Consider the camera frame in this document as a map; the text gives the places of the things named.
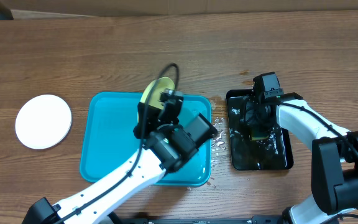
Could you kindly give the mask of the yellow-green plate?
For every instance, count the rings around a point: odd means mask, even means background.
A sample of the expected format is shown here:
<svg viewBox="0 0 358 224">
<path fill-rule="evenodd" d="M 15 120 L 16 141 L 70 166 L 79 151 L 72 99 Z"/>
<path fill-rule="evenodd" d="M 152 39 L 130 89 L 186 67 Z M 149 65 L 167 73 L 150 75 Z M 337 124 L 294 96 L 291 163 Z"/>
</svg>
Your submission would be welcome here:
<svg viewBox="0 0 358 224">
<path fill-rule="evenodd" d="M 175 84 L 172 79 L 168 77 L 162 77 L 158 79 L 158 83 L 154 88 L 154 91 L 150 94 L 152 88 L 155 85 L 156 80 L 152 81 L 147 88 L 144 90 L 141 99 L 138 103 L 138 116 L 137 121 L 138 123 L 143 118 L 144 113 L 144 106 L 147 100 L 147 97 L 149 97 L 149 107 L 148 107 L 148 113 L 147 117 L 152 118 L 153 116 L 156 117 L 159 121 L 164 122 L 170 122 L 170 118 L 165 117 L 165 111 L 164 111 L 164 104 L 160 101 L 161 94 L 166 90 L 174 90 Z"/>
</svg>

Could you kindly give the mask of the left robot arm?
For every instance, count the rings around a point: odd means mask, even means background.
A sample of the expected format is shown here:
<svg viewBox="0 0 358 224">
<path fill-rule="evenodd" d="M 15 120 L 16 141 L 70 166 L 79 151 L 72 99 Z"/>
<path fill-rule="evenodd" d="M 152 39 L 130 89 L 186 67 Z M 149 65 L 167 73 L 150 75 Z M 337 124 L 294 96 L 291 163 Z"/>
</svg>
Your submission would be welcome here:
<svg viewBox="0 0 358 224">
<path fill-rule="evenodd" d="M 125 163 L 81 192 L 54 205 L 43 197 L 27 211 L 24 223 L 100 223 L 138 191 L 180 170 L 214 135 L 216 128 L 198 114 L 187 126 L 175 120 L 183 103 L 180 91 L 160 94 L 162 116 L 154 120 L 139 150 Z"/>
</svg>

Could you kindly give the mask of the green yellow sponge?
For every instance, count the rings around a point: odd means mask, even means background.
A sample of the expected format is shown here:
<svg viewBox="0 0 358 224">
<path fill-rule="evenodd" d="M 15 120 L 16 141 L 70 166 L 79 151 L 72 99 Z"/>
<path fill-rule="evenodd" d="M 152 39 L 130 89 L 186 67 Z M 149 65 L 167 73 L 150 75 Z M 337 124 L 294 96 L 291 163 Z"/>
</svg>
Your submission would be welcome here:
<svg viewBox="0 0 358 224">
<path fill-rule="evenodd" d="M 255 131 L 252 130 L 250 132 L 250 140 L 251 141 L 260 141 L 260 140 L 264 140 L 267 139 L 269 137 L 269 132 L 268 131 Z"/>
</svg>

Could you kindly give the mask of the white plate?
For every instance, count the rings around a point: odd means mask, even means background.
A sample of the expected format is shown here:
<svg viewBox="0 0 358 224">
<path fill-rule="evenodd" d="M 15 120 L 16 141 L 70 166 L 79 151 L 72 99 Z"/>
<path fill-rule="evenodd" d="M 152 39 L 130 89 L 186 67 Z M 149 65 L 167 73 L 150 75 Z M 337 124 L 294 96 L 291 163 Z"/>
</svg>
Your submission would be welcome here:
<svg viewBox="0 0 358 224">
<path fill-rule="evenodd" d="M 15 133 L 24 146 L 42 150 L 59 144 L 71 124 L 72 113 L 65 100 L 56 95 L 39 95 L 19 110 Z"/>
</svg>

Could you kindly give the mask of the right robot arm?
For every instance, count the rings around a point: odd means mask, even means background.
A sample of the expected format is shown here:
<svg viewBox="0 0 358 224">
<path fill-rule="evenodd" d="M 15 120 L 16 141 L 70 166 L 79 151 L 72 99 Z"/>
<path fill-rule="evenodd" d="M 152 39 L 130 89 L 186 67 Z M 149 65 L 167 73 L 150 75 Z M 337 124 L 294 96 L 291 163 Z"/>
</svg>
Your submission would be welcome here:
<svg viewBox="0 0 358 224">
<path fill-rule="evenodd" d="M 253 141 L 274 128 L 294 134 L 312 153 L 311 192 L 298 205 L 286 208 L 283 223 L 338 223 L 358 218 L 358 131 L 335 125 L 297 93 L 284 93 L 277 75 L 253 79 L 251 96 L 244 103 L 244 124 Z"/>
</svg>

